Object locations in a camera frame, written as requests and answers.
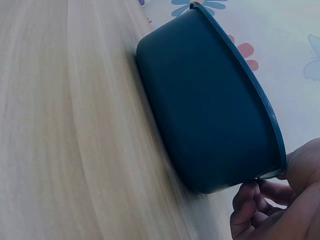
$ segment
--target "hand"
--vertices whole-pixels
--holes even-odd
[[[290,185],[256,180],[240,187],[230,217],[234,240],[319,239],[320,139],[289,154],[287,161],[281,178],[287,177]]]

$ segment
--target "bowl rim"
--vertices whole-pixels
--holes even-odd
[[[211,16],[211,14],[205,9],[205,7],[196,1],[191,2],[189,7],[191,10],[194,9],[194,10],[197,10],[198,12],[200,12],[201,14],[203,14],[203,16],[205,16],[205,18],[211,23],[211,25],[213,27],[212,30],[217,32],[218,35],[226,43],[226,45],[231,49],[232,53],[234,54],[234,56],[236,57],[236,59],[238,60],[238,62],[242,66],[242,68],[244,69],[244,71],[245,71],[246,75],[248,76],[248,78],[250,79],[251,83],[253,84],[256,92],[258,93],[258,95],[264,105],[264,109],[266,110],[266,112],[269,116],[271,125],[273,127],[273,131],[275,134],[275,138],[278,143],[278,148],[279,148],[280,158],[281,158],[280,159],[281,160],[281,167],[279,169],[274,170],[274,171],[268,172],[258,178],[259,179],[271,179],[271,178],[274,178],[274,177],[281,175],[285,171],[286,166],[287,166],[286,148],[285,148],[283,136],[282,136],[282,133],[281,133],[281,130],[280,130],[277,118],[276,118],[276,114],[275,114],[265,92],[263,91],[256,76],[254,75],[254,73],[252,72],[252,70],[250,69],[248,64],[246,63],[245,59],[242,57],[241,53],[238,51],[237,47],[230,40],[228,35],[221,28],[221,26],[218,24],[218,22],[213,18],[213,16]]]

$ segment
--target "plastic container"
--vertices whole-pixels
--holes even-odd
[[[202,5],[191,3],[144,37],[136,62],[168,156],[190,190],[208,194],[284,171],[275,113]]]

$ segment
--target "red flower print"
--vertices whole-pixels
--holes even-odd
[[[235,38],[231,35],[228,35],[228,37],[231,39],[231,41],[233,42],[233,44],[235,44]],[[252,54],[254,54],[254,47],[249,44],[249,43],[242,43],[239,46],[236,47],[239,52],[241,53],[242,57],[244,59],[250,57]],[[246,63],[249,65],[249,67],[251,68],[252,71],[257,71],[259,68],[259,64],[257,61],[255,60],[245,60]]]

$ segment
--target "light wood grain surface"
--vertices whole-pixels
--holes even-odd
[[[175,176],[134,63],[136,0],[0,0],[0,240],[228,240]]]

